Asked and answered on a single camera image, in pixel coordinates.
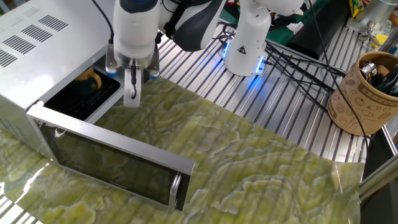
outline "microwave oven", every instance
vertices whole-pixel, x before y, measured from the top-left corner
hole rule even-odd
[[[114,0],[98,4],[112,17]],[[68,170],[182,211],[193,161],[94,125],[124,93],[124,77],[101,74],[108,38],[89,0],[31,0],[1,16],[0,128]],[[93,64],[101,94],[74,105],[68,87]],[[95,150],[122,159],[126,172],[85,162]]]

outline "blue led light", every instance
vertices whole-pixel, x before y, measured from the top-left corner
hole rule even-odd
[[[225,50],[223,51],[223,54],[222,54],[223,58],[224,58],[225,55],[226,55],[226,51],[228,50],[229,43],[230,43],[230,41],[228,41],[228,43],[226,44]]]
[[[262,59],[264,59],[264,56],[261,56],[259,62],[257,63],[256,73],[262,73],[262,70],[260,71]]]

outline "pen holder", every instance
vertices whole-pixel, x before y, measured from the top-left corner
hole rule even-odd
[[[340,83],[340,88],[361,121],[366,135],[374,134],[391,118],[398,114],[398,98],[380,92],[371,86],[359,71],[362,61],[370,60],[392,70],[398,64],[398,58],[385,52],[370,52],[362,55]],[[363,136],[355,115],[343,99],[340,91],[335,90],[328,101],[330,118],[343,130]]]

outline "metal grate table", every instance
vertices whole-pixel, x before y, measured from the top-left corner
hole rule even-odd
[[[222,26],[218,26],[215,35],[220,35],[221,30]],[[341,26],[328,47],[331,65],[349,70],[366,51],[361,45],[358,33]],[[285,54],[295,55],[289,49],[281,46],[278,48]],[[218,40],[212,40],[205,50],[184,52],[163,37],[160,46],[160,74],[322,157],[338,162],[365,162],[364,138],[348,134],[337,127],[329,115],[316,106],[293,80],[272,65],[267,65],[262,75],[233,75],[224,67],[220,55],[222,49]],[[275,57],[295,78],[311,81],[286,65],[278,55]],[[325,76],[325,69],[300,60],[295,63],[333,86],[330,74]],[[304,87],[326,106],[329,94],[325,90],[313,85]],[[40,222],[0,192],[0,223]]]

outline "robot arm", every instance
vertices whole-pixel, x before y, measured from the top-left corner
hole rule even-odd
[[[204,49],[211,41],[225,2],[116,0],[113,53],[117,63],[113,64],[125,71],[125,106],[139,106],[143,74],[148,70],[153,75],[159,72],[159,56],[154,57],[158,28],[185,51]],[[240,3],[239,25],[224,59],[229,71],[248,76],[262,73],[265,39],[271,25],[268,9],[288,16],[300,9],[303,0],[241,0]]]
[[[196,5],[191,0],[182,0],[180,4],[173,1],[116,0],[114,56],[108,51],[106,64],[108,71],[116,70],[108,67],[111,64],[124,69],[125,106],[138,107],[143,74],[159,72],[159,57],[154,57],[158,28],[185,51],[204,49],[214,34],[226,0],[197,0]],[[108,63],[108,56],[116,61]]]
[[[271,26],[269,10],[289,16],[300,9],[303,0],[242,0],[235,38],[223,52],[225,67],[240,76],[261,75],[267,55],[266,37]]]

